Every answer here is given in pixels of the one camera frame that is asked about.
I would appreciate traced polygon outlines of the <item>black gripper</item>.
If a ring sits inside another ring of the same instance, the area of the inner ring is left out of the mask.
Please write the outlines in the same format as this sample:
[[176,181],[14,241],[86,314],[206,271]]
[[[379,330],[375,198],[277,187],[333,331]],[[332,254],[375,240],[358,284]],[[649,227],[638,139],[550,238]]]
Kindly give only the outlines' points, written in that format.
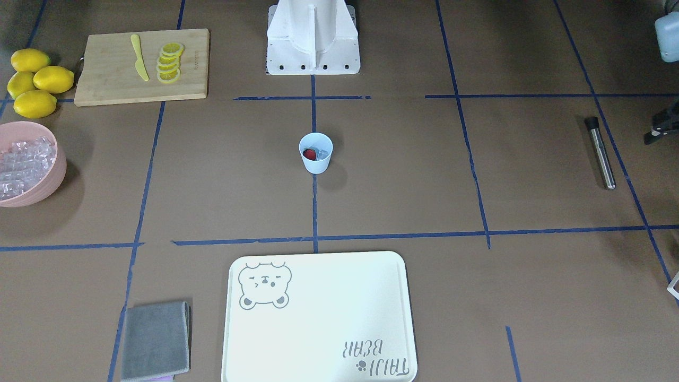
[[668,107],[657,112],[652,117],[650,132],[645,133],[643,142],[650,145],[665,137],[678,133],[678,101],[673,101]]

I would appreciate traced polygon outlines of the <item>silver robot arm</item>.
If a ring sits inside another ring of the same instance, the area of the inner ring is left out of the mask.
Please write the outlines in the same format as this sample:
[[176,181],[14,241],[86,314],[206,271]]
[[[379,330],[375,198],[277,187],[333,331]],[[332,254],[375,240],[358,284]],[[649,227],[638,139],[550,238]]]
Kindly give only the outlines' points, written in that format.
[[[655,32],[660,57],[666,63],[678,61],[678,1],[664,1],[665,15],[655,21]],[[643,142],[650,145],[661,138],[678,133],[678,99],[670,106],[656,113],[651,120],[650,132],[645,133]]]

